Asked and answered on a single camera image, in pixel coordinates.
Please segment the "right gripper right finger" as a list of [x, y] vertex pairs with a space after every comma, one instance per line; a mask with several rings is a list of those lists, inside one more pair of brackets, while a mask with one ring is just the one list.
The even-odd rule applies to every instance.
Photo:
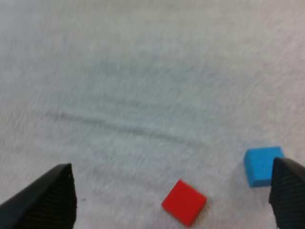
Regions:
[[305, 167], [289, 158], [275, 158], [269, 203], [279, 229], [305, 227]]

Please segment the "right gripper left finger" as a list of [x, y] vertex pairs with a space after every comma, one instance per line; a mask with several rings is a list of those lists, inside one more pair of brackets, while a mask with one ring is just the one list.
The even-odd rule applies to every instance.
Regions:
[[76, 218], [70, 163], [56, 165], [0, 206], [2, 229], [72, 229]]

